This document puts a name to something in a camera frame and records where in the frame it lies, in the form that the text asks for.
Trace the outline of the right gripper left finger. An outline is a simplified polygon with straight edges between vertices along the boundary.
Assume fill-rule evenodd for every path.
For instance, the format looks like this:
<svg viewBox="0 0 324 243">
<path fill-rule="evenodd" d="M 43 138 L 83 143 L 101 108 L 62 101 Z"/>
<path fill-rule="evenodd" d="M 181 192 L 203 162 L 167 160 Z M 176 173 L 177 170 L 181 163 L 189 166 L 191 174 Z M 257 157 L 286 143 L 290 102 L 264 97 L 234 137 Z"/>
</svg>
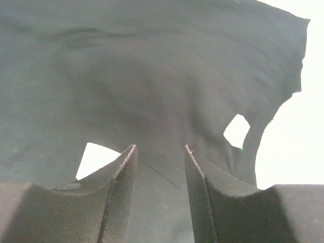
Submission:
<svg viewBox="0 0 324 243">
<path fill-rule="evenodd" d="M 125 242 L 137 146 L 62 189 L 1 183 L 1 242 Z"/>
</svg>

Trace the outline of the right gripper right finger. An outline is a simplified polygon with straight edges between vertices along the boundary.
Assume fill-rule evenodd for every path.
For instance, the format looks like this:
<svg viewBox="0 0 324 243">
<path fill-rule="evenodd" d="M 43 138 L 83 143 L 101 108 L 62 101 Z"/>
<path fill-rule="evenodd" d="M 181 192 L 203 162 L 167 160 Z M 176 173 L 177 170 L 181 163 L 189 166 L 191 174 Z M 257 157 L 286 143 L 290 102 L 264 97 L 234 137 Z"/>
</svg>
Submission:
<svg viewBox="0 0 324 243">
<path fill-rule="evenodd" d="M 185 147 L 195 242 L 323 242 L 323 186 L 247 184 Z"/>
</svg>

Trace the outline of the black t shirt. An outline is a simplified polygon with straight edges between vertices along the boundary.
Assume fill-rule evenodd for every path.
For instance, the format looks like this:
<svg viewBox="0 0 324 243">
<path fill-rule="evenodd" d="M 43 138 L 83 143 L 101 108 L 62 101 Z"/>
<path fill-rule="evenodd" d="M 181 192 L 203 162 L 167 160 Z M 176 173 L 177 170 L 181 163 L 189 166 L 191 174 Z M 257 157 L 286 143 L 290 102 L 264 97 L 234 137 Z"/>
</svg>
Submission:
<svg viewBox="0 0 324 243">
<path fill-rule="evenodd" d="M 1 180 L 138 148 L 128 242 L 193 242 L 185 145 L 249 184 L 301 90 L 308 19 L 260 1 L 1 1 Z"/>
</svg>

